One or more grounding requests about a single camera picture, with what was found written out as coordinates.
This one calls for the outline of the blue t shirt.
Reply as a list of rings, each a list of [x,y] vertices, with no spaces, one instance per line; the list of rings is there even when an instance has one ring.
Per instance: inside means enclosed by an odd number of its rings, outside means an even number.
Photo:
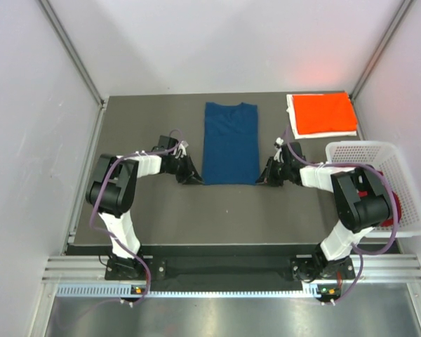
[[[258,106],[207,102],[202,177],[207,185],[254,185],[260,177]]]

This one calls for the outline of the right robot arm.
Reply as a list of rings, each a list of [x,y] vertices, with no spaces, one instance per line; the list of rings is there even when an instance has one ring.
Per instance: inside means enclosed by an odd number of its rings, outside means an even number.
[[[399,223],[401,205],[382,172],[372,166],[319,163],[310,164],[298,142],[277,138],[276,153],[267,161],[258,185],[294,185],[316,188],[333,194],[338,221],[319,243],[312,259],[295,266],[295,276],[304,282],[335,275],[348,260],[354,246],[377,227]]]

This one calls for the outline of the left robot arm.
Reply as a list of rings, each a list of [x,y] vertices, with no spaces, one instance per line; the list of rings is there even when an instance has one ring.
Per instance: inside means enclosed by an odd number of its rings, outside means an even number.
[[[187,153],[188,143],[172,136],[160,136],[150,152],[136,151],[128,155],[100,155],[86,190],[86,202],[93,207],[89,220],[95,229],[98,216],[104,232],[112,243],[105,278],[132,280],[146,277],[151,272],[142,257],[131,218],[137,181],[141,178],[170,174],[181,185],[202,185],[192,158]]]

